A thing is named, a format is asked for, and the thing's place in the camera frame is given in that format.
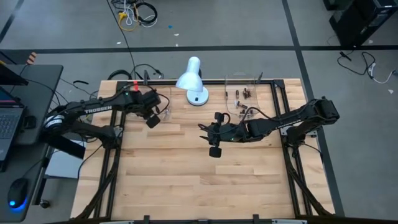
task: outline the lamp base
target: lamp base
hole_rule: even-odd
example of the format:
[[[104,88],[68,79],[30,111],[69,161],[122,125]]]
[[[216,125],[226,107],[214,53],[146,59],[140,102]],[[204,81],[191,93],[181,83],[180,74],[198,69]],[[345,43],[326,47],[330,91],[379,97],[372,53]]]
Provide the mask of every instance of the lamp base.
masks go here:
[[[209,100],[209,91],[206,89],[206,87],[203,87],[202,92],[188,90],[187,100],[193,106],[204,105]]]

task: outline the laptop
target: laptop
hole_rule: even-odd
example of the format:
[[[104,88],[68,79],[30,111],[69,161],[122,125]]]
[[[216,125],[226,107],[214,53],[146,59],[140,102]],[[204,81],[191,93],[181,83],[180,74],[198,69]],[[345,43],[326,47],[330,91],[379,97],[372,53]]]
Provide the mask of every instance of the laptop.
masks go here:
[[[22,124],[24,111],[24,105],[0,87],[0,164],[7,159],[12,141]]]

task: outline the laptop keyboard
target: laptop keyboard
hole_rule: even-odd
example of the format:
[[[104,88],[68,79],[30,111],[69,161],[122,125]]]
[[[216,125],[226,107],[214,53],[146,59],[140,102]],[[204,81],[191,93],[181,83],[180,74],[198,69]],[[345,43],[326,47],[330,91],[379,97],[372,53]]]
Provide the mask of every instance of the laptop keyboard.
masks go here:
[[[18,120],[18,115],[0,114],[0,139],[12,138]]]

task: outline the transparent container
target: transparent container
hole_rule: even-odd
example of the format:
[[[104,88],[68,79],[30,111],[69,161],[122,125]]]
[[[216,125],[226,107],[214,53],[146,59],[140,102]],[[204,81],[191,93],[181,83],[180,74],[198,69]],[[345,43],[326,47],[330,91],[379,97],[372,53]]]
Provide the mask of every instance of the transparent container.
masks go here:
[[[244,107],[259,107],[257,102],[256,80],[257,78],[254,75],[248,75],[245,73],[225,75],[225,92],[228,93],[228,99],[226,97],[225,102],[230,114],[234,114],[242,118],[242,110],[245,110],[246,112]],[[236,90],[239,91],[238,97],[236,97]],[[244,91],[250,92],[250,95],[248,97],[244,97]],[[258,113],[256,110],[251,111],[252,113],[248,113],[245,119],[251,119]]]
[[[159,98],[161,100],[161,103],[157,105],[159,111],[163,111],[157,116],[160,118],[160,120],[165,121],[170,118],[171,114],[171,105],[172,105],[172,89],[170,87],[162,87],[162,86],[153,86],[154,89],[156,89],[156,92],[160,95]],[[142,94],[150,91],[150,88],[147,86],[139,86],[139,90],[141,91]],[[129,113],[126,115],[128,117],[128,120],[130,121],[144,121],[143,118],[138,117],[134,113]]]

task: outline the black desk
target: black desk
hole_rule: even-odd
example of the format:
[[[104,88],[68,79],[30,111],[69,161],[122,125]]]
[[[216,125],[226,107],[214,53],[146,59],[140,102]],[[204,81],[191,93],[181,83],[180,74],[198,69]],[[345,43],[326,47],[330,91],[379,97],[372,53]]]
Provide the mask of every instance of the black desk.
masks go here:
[[[8,68],[20,74],[24,65],[8,65]],[[55,90],[60,79],[63,67],[61,65],[28,65],[22,73],[23,78],[34,80]],[[44,116],[47,114],[53,93],[46,87],[30,82],[28,86],[16,86],[12,91],[22,103],[28,107],[28,114]],[[25,219],[27,210],[35,192],[37,180],[42,173],[42,164],[32,168],[25,176],[29,179],[27,203],[19,212],[11,211],[7,204],[7,193],[11,183],[22,177],[24,173],[37,161],[41,160],[49,151],[43,143],[33,146],[13,147],[9,152],[9,160],[5,172],[0,172],[0,222],[21,222]]]

